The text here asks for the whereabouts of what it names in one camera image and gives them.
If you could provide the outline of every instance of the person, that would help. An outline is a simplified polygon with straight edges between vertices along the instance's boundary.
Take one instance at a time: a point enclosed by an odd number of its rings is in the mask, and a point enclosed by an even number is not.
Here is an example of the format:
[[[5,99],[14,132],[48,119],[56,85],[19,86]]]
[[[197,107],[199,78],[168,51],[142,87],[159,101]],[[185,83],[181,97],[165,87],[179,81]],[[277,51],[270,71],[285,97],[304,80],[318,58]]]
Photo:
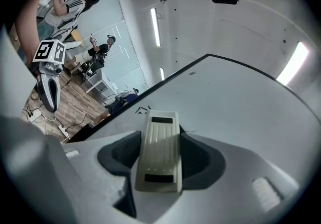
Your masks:
[[[90,50],[75,55],[69,62],[65,64],[65,68],[69,69],[71,74],[74,73],[85,62],[93,60],[95,55],[106,57],[111,46],[116,42],[116,38],[108,35],[107,44],[102,44],[100,46],[96,46],[96,43],[92,38],[90,38],[89,41],[92,44],[92,48]],[[77,66],[73,68],[73,64],[75,62],[77,63]]]
[[[108,100],[108,101],[114,101],[114,102],[111,103],[110,105],[105,106],[107,110],[95,119],[94,125],[96,126],[101,121],[106,119],[108,116],[115,114],[116,112],[120,111],[120,109],[123,108],[125,105],[134,101],[136,98],[138,98],[138,93],[139,93],[139,90],[134,88],[133,92],[123,92],[117,95],[115,98]]]
[[[34,49],[36,45],[39,45],[41,40],[45,40],[52,35],[54,29],[63,22],[66,22],[77,14],[83,13],[89,10],[93,5],[97,4],[100,0],[53,0],[53,7],[47,12],[45,18],[37,25],[38,35],[31,35],[34,33],[33,25],[36,14],[33,16],[35,11],[36,0],[31,0],[29,4],[24,7],[22,12],[17,18],[17,33],[19,40],[21,41],[21,46],[18,50],[19,56],[23,59],[24,56],[27,60],[27,65],[29,65],[36,53]],[[28,20],[28,16],[33,16],[32,20]]]

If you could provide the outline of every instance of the ceiling light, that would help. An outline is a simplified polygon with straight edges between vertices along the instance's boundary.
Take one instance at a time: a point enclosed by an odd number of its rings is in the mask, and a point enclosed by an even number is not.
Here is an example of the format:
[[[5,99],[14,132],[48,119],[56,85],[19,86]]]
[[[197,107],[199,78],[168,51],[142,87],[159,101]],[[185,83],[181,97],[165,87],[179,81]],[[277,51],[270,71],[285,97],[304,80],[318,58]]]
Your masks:
[[[160,68],[160,75],[162,76],[162,80],[165,79],[164,69]]]
[[[288,64],[276,80],[283,85],[287,85],[299,71],[308,54],[307,47],[302,42],[299,42]]]
[[[119,34],[119,37],[121,38],[121,35],[120,35],[120,32],[119,32],[119,30],[118,30],[117,25],[116,25],[116,28],[117,28],[117,32],[118,32],[118,34]]]
[[[112,32],[114,33],[114,36],[116,37],[116,34],[115,34],[115,31],[114,31],[114,29],[111,27],[111,29],[112,29]]]
[[[156,8],[150,9],[150,12],[151,12],[152,24],[154,26],[156,45],[161,46],[161,38],[159,37],[159,28],[158,28],[158,19],[157,19]]]

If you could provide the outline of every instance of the wooden floor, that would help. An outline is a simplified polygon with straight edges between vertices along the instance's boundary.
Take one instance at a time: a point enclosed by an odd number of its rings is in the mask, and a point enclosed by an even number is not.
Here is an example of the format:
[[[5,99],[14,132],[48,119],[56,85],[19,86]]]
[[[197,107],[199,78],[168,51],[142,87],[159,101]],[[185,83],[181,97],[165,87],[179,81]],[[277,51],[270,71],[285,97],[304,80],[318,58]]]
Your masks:
[[[69,127],[73,124],[81,123],[85,117],[85,114],[90,114],[93,119],[95,119],[98,115],[102,114],[105,111],[105,108],[101,105],[102,96],[96,91],[94,88],[88,94],[85,91],[90,87],[90,84],[82,84],[80,85],[80,77],[73,76],[69,77],[64,71],[61,72],[60,77],[60,87],[61,87],[61,95],[60,95],[60,103],[58,106],[58,110],[56,111],[56,117],[65,127]],[[33,98],[38,98],[38,94],[33,92],[31,94]],[[45,109],[42,105],[42,102],[37,99],[33,100],[30,96],[25,105],[24,109],[27,107],[34,109],[35,107],[40,107],[46,118],[50,120],[54,120],[54,114],[50,113]],[[28,121],[26,112],[23,111],[20,119],[23,121]],[[36,119],[37,122],[40,122],[43,119],[42,116]],[[85,120],[82,124],[78,126],[74,126],[68,129],[69,137],[71,138],[74,134],[76,134],[83,126],[87,123],[93,123],[93,120],[90,116],[86,115]],[[58,129],[60,123],[55,121],[43,121],[39,124],[34,123],[39,129],[45,134],[47,127],[48,135],[53,135],[57,137],[60,141],[65,139],[64,135]]]

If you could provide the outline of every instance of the table leg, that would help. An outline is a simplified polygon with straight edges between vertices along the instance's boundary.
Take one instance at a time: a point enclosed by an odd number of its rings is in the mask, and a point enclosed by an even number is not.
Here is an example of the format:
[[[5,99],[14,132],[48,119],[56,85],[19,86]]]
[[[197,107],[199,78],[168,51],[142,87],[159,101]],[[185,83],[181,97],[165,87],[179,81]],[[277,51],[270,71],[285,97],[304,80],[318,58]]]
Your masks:
[[[92,75],[90,78],[87,79],[87,81],[91,80],[93,77],[95,77],[97,75],[97,73],[95,75]]]
[[[99,83],[101,83],[102,81],[100,80],[100,81],[98,81],[98,82],[96,82],[95,84],[93,84],[92,85],[92,87],[91,88],[89,88],[87,91],[86,91],[86,93],[89,93],[93,88],[95,88]]]

